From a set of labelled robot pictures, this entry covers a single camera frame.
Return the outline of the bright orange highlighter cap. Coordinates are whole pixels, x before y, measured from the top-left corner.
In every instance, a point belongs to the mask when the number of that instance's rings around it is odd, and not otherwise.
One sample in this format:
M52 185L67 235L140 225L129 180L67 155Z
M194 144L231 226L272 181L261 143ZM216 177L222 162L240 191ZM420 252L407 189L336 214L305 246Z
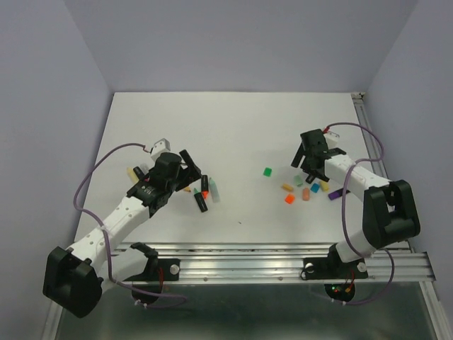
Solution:
M290 205L291 205L291 204L293 204L294 201L295 201L295 196L292 195L292 194L288 194L288 195L286 196L286 198L285 198L285 202L286 202L287 204L290 204Z

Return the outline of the pastel yellow highlighter cap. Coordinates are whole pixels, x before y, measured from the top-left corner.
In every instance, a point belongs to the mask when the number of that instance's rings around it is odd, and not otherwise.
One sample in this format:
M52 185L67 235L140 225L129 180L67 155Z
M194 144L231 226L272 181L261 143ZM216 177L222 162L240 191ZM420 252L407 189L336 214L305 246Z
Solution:
M320 187L322 191L328 191L329 190L329 185L325 181L320 181Z

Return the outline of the pastel green highlighter cap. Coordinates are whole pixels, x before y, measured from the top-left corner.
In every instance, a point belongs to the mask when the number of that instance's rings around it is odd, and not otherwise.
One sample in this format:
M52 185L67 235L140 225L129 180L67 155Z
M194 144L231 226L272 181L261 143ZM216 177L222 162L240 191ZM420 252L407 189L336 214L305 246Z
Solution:
M297 187L301 187L304 185L304 180L300 176L296 175L294 176L294 184Z

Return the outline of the blue black highlighter body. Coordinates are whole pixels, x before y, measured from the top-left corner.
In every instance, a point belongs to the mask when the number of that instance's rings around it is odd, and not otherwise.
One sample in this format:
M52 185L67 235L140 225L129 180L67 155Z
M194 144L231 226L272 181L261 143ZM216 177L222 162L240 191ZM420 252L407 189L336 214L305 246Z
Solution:
M306 178L306 182L308 184L313 183L317 179L316 175L309 174Z

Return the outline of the pastel orange highlighter cap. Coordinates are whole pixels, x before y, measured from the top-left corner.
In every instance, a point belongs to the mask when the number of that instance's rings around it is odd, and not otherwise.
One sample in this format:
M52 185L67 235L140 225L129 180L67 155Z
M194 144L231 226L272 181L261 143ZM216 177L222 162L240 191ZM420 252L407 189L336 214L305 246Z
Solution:
M309 201L310 200L310 190L308 188L304 188L302 190L302 200Z

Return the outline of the green cap black highlighter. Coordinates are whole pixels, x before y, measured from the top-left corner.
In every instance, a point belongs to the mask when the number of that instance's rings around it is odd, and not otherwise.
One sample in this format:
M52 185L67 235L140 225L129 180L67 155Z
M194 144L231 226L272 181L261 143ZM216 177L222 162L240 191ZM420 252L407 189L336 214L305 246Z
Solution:
M200 209L200 212L202 212L202 213L207 212L208 208L207 208L203 194L201 192L199 192L199 190L197 190L196 188L193 189L193 193L194 193L194 195L193 195L194 199L197 203L197 206Z

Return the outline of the orange cap black highlighter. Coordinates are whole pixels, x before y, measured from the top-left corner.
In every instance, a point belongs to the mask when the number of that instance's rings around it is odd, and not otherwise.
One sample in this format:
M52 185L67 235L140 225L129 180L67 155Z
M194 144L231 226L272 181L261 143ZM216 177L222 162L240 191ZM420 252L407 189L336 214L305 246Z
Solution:
M209 179L207 175L202 175L201 177L201 192L203 198L206 199L209 194Z

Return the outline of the pastel orange grey highlighter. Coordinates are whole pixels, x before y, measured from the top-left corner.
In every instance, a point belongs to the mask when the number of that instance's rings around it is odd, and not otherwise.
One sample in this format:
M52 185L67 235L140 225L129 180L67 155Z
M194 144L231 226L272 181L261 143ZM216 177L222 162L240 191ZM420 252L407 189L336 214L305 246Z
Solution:
M147 174L149 172L149 166L145 163L140 164L140 169Z

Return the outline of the blue highlighter cap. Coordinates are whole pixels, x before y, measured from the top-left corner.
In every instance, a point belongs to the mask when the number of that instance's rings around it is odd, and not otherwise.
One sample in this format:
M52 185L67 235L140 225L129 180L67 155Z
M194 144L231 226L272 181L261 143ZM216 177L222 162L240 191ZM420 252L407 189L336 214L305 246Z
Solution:
M311 191L314 192L314 193L317 193L320 189L320 185L318 185L317 183L313 183L312 186L311 186Z

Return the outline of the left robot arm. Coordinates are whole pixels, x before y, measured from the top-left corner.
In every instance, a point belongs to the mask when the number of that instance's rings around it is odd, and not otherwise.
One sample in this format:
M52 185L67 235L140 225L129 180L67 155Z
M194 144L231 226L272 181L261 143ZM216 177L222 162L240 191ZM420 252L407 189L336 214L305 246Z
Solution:
M103 293L138 275L152 278L158 253L136 242L118 256L112 252L122 241L164 207L173 193L202 176L186 150L161 153L153 168L141 177L98 226L66 249L54 248L47 257L42 293L76 317L88 315Z

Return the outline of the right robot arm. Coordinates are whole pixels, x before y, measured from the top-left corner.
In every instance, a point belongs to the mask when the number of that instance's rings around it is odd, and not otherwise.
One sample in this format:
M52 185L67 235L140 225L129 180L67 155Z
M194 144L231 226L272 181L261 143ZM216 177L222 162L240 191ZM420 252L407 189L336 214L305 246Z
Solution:
M336 147L335 139L324 130L310 130L300 137L301 144L291 165L307 174L307 183L315 179L335 181L355 195L363 207L361 229L345 234L343 241L330 246L326 256L307 259L302 278L337 279L350 273L366 278L365 258L420 234L411 185L404 180L391 181L358 166Z

